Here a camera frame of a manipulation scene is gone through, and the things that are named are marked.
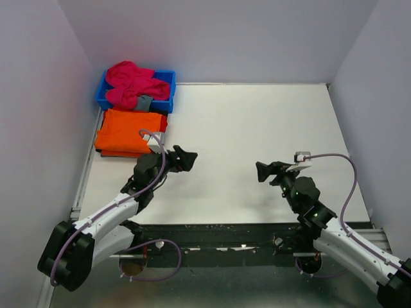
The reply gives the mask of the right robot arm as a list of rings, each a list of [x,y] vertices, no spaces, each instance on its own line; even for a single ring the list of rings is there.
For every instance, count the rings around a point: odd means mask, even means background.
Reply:
[[[272,176],[270,185],[281,188],[297,215],[302,228],[295,236],[297,247],[305,252],[314,248],[333,258],[375,292],[382,307],[410,307],[410,260],[378,248],[321,203],[314,180],[299,174],[310,166],[307,158],[293,164],[256,162],[258,181]]]

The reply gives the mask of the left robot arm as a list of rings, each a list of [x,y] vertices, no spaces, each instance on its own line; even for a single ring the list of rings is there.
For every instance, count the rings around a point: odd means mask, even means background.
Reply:
[[[101,261],[117,252],[138,252],[143,239],[130,218],[148,206],[168,173],[191,171],[197,157],[177,145],[140,156],[132,176],[108,205],[84,219],[62,221],[54,227],[37,269],[52,286],[74,291]]]

